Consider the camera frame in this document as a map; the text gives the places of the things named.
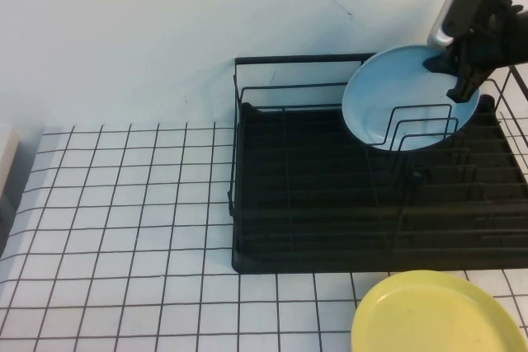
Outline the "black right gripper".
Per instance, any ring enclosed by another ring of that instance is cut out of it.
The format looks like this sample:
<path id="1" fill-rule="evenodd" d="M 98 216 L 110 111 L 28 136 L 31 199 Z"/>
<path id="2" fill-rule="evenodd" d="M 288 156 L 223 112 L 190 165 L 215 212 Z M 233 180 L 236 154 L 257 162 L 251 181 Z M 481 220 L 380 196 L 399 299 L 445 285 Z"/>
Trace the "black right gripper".
<path id="1" fill-rule="evenodd" d="M 447 12 L 448 52 L 423 61 L 430 73 L 456 73 L 447 96 L 466 103 L 496 68 L 523 63 L 523 6 L 512 0 L 453 0 Z"/>

